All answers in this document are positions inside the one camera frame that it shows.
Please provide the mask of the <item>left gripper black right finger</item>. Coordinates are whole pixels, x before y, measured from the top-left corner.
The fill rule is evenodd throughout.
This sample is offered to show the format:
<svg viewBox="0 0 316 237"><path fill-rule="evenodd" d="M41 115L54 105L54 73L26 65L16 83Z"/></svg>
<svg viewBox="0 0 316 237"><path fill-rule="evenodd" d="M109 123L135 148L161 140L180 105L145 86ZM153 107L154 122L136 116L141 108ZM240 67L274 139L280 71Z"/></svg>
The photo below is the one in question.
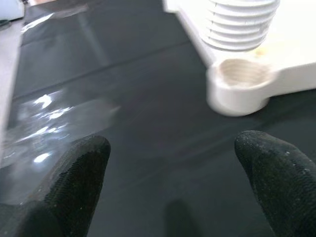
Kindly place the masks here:
<svg viewBox="0 0 316 237"><path fill-rule="evenodd" d="M235 154L277 237L316 235L316 164L294 145L248 130L235 139Z"/></svg>

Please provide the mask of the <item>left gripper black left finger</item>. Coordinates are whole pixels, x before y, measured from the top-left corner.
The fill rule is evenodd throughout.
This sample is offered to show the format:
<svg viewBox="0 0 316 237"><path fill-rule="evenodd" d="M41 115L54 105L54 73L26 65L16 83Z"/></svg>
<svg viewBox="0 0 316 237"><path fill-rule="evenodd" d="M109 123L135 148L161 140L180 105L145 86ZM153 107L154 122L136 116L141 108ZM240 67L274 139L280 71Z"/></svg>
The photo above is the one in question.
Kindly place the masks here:
<svg viewBox="0 0 316 237"><path fill-rule="evenodd" d="M25 202L0 205L2 237L85 237L111 152L102 136L65 152Z"/></svg>

